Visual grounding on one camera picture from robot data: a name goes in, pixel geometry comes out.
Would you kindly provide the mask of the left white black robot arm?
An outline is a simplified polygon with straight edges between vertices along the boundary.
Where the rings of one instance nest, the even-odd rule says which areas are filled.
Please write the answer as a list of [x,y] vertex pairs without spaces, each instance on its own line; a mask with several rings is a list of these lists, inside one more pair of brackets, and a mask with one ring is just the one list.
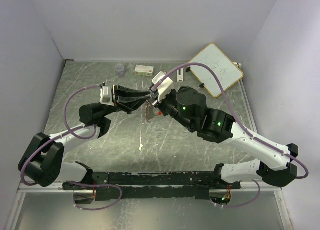
[[[100,100],[97,103],[82,105],[79,109],[80,124],[70,127],[67,108],[77,94],[99,88]],[[18,164],[20,179],[27,186],[47,187],[56,181],[75,181],[81,189],[92,186],[93,171],[81,162],[64,162],[65,154],[91,140],[105,136],[112,121],[109,114],[123,111],[132,113],[150,98],[150,91],[130,89],[121,85],[112,87],[105,84],[85,86],[72,93],[63,107],[63,120],[66,129],[55,134],[36,134]]]

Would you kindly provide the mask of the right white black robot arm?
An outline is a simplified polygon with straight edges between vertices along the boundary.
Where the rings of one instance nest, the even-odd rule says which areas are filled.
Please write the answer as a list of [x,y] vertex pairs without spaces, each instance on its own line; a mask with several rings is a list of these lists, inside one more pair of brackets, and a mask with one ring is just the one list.
[[249,129],[243,130],[231,114],[209,108],[206,96],[192,87],[180,87],[178,91],[161,90],[157,100],[160,111],[189,132],[197,133],[205,141],[227,144],[254,157],[254,160],[243,163],[218,164],[212,176],[216,188],[253,179],[284,187],[297,179],[298,168],[291,160],[292,156],[298,155],[297,145],[277,144]]

